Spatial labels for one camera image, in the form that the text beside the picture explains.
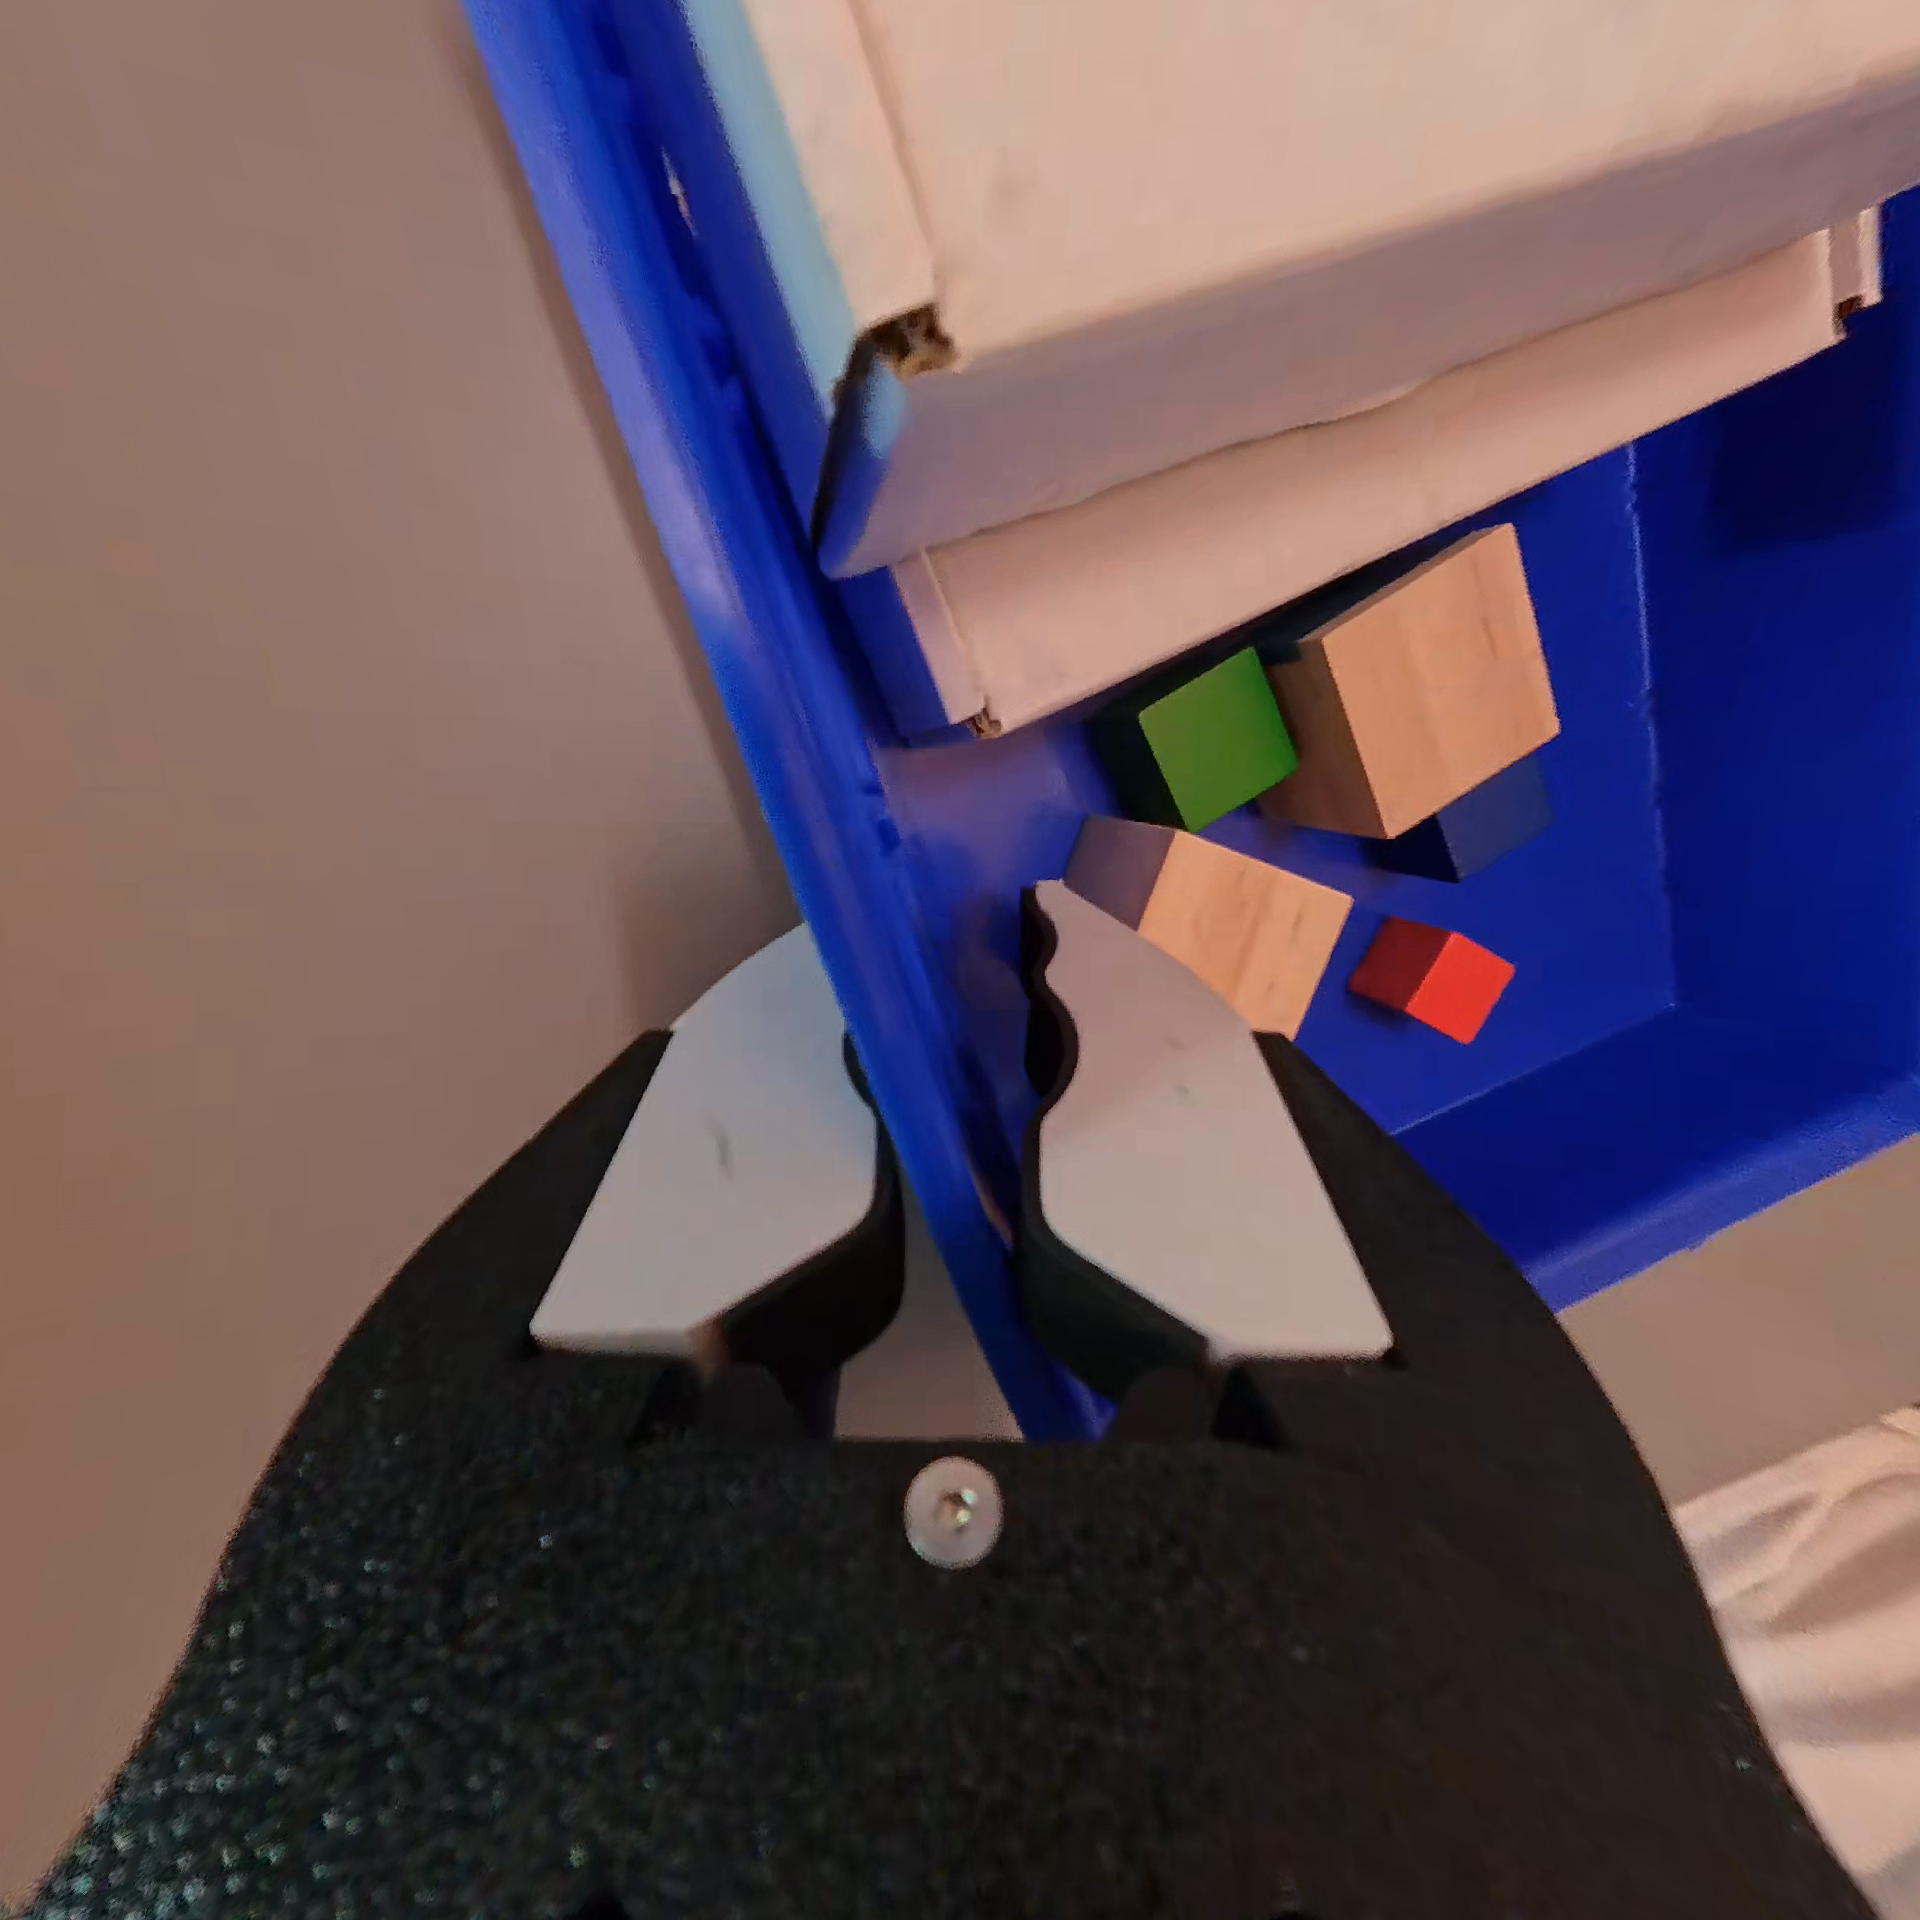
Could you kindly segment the blue wooden cube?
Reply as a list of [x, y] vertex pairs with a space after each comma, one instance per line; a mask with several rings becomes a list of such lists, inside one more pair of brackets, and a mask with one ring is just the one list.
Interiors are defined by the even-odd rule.
[[1463, 883], [1521, 850], [1552, 826], [1543, 765], [1525, 756], [1413, 828], [1377, 841], [1385, 873]]

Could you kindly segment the person's white shirt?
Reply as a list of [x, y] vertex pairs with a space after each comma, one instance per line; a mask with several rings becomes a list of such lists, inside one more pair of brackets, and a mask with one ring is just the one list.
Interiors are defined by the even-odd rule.
[[1775, 1757], [1880, 1915], [1917, 1915], [1917, 1410], [1671, 1514]]

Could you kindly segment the white cardboard box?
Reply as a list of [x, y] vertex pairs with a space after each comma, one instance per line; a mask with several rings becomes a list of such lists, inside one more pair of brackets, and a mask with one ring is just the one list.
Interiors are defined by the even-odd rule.
[[1900, 2], [623, 30], [905, 736], [1050, 717], [1808, 361], [1915, 185]]

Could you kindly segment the blue plastic bin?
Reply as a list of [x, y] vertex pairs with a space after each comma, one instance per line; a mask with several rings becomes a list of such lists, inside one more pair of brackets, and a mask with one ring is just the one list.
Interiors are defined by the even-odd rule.
[[[905, 745], [803, 552], [616, 5], [466, 5], [476, 62], [907, 1182], [1020, 1426], [1108, 1405], [1025, 1329], [1020, 900], [1113, 790], [1074, 720]], [[1445, 889], [1359, 880], [1306, 1052], [1551, 1308], [1915, 1133], [1915, 193], [1803, 368], [1458, 524], [1511, 520], [1564, 717], [1552, 826]], [[1477, 1042], [1349, 994], [1384, 918], [1517, 970]]]

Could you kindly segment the red wooden cube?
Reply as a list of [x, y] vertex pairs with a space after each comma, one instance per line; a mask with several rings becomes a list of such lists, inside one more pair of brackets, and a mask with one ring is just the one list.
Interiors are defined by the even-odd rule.
[[1472, 1044], [1515, 974], [1514, 962], [1453, 928], [1384, 918], [1349, 977], [1349, 994]]

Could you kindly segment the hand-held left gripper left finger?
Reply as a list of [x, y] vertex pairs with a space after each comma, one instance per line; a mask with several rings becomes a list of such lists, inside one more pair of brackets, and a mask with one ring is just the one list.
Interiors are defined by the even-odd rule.
[[905, 1190], [810, 928], [669, 1027], [531, 1321], [554, 1354], [820, 1381], [905, 1291]]

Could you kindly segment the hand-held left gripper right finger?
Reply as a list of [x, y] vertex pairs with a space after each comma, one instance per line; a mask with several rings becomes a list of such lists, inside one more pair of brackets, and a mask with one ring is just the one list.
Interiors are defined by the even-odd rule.
[[1164, 1369], [1388, 1360], [1258, 1030], [1061, 880], [1025, 892], [1023, 939], [1020, 1301], [1044, 1354], [1107, 1402]]

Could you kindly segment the natural wooden cube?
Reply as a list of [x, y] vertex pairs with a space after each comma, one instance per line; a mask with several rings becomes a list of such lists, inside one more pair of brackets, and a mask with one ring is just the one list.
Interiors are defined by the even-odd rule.
[[1256, 634], [1298, 765], [1269, 821], [1392, 838], [1554, 740], [1521, 528], [1363, 566]]
[[1196, 833], [1091, 813], [1066, 888], [1200, 977], [1258, 1034], [1296, 1041], [1354, 899]]

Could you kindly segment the green wooden cube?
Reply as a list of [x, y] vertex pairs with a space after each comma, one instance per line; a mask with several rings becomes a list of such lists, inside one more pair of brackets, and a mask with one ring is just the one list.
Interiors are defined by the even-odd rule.
[[1253, 644], [1128, 691], [1095, 713], [1091, 736], [1121, 809], [1185, 833], [1213, 826], [1301, 768]]

